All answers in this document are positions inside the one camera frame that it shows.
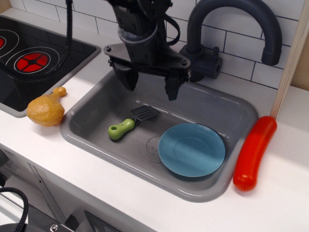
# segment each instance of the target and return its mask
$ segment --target red burner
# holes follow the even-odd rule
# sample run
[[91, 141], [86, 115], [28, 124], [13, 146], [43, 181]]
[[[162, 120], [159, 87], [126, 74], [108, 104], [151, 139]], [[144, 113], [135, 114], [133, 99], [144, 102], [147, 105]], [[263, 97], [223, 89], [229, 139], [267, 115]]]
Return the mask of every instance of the red burner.
[[49, 56], [42, 52], [33, 52], [22, 56], [16, 62], [16, 68], [23, 73], [37, 72], [49, 63]]
[[4, 46], [5, 40], [3, 38], [0, 38], [0, 49]]

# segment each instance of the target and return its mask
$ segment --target black cable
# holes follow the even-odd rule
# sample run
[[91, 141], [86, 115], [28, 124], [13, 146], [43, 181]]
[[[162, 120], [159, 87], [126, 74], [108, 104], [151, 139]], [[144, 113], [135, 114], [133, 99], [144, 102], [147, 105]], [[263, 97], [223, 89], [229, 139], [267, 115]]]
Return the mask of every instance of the black cable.
[[58, 63], [53, 67], [53, 69], [45, 72], [45, 73], [40, 73], [40, 74], [26, 74], [26, 73], [19, 73], [16, 70], [7, 67], [3, 62], [0, 62], [0, 68], [2, 71], [7, 73], [11, 78], [16, 79], [18, 81], [22, 82], [27, 82], [27, 83], [35, 83], [35, 82], [40, 82], [47, 80], [48, 78], [51, 77], [51, 75], [55, 74], [59, 68], [64, 64], [66, 61], [69, 53], [70, 53], [70, 48], [72, 44], [72, 3], [73, 0], [66, 0], [67, 4], [67, 40], [66, 40], [66, 45], [64, 47], [64, 52], [61, 55]]
[[177, 22], [174, 19], [172, 19], [170, 16], [168, 16], [167, 14], [164, 15], [163, 19], [169, 22], [178, 32], [176, 38], [168, 42], [168, 46], [172, 46], [176, 44], [180, 39], [180, 27], [177, 24]]
[[10, 188], [10, 187], [0, 188], [0, 192], [13, 192], [13, 193], [16, 193], [23, 200], [23, 202], [24, 202], [23, 214], [21, 216], [21, 219], [20, 219], [18, 225], [16, 226], [16, 228], [14, 230], [14, 232], [21, 232], [23, 227], [24, 227], [24, 225], [25, 225], [25, 222], [26, 222], [26, 219], [27, 219], [27, 215], [28, 215], [28, 210], [29, 210], [29, 203], [28, 203], [28, 199], [27, 199], [26, 195], [22, 191], [20, 191], [19, 189]]

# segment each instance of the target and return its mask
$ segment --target gray sink basin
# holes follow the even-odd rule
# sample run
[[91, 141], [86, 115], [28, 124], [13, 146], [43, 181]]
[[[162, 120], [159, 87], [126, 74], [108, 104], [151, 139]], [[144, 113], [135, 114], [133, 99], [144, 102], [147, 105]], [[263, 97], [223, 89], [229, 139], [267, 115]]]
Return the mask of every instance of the gray sink basin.
[[[178, 197], [211, 201], [227, 189], [257, 113], [240, 98], [196, 83], [182, 85], [175, 101], [168, 100], [164, 88], [163, 77], [140, 73], [135, 90], [129, 91], [111, 71], [66, 113], [61, 134], [68, 142]], [[132, 118], [131, 110], [143, 105], [152, 106], [158, 115], [138, 123], [121, 139], [110, 139], [109, 126]], [[160, 136], [172, 126], [188, 122], [213, 129], [225, 144], [223, 164], [209, 175], [180, 176], [158, 156]]]

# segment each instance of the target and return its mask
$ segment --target toy plate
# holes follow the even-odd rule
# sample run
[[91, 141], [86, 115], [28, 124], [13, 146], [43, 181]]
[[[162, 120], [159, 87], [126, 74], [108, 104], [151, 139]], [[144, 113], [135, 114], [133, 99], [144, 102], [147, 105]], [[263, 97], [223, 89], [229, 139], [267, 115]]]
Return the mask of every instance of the toy plate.
[[200, 177], [221, 166], [225, 145], [212, 129], [184, 123], [171, 127], [161, 136], [158, 152], [171, 171], [187, 177]]

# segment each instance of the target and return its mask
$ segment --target drain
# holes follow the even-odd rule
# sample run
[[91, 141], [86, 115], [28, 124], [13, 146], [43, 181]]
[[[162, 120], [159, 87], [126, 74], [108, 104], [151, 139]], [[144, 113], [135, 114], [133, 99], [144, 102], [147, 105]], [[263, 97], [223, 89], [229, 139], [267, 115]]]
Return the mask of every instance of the drain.
[[157, 135], [148, 140], [146, 145], [140, 146], [142, 155], [151, 162], [162, 163], [158, 152], [160, 138], [161, 135]]

